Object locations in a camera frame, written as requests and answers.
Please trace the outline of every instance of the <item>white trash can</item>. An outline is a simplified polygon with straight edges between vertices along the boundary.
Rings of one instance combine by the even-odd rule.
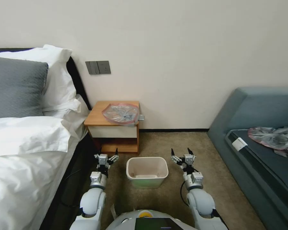
[[[161,157],[133,157],[127,161],[126,174],[136,188],[158,188],[169,170]]]

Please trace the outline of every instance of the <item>gray pillow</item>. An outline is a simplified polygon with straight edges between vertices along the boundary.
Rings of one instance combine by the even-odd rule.
[[[42,116],[47,72],[47,63],[0,57],[0,118]]]

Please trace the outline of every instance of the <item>nightstand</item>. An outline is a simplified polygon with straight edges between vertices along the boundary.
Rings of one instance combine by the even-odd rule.
[[[108,122],[101,113],[110,103],[129,103],[139,106],[138,101],[98,101],[84,125],[103,153],[139,153],[139,123],[134,127]]]

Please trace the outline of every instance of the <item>nightstand drawer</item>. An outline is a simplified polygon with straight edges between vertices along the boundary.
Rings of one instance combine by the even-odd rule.
[[[126,126],[88,126],[95,138],[137,138],[137,127]]]

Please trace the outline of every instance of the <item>light switch panel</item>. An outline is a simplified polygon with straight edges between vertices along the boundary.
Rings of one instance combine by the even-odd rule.
[[[86,61],[85,64],[90,75],[111,73],[109,61]]]
[[[100,74],[97,61],[86,61],[85,64],[90,75]]]

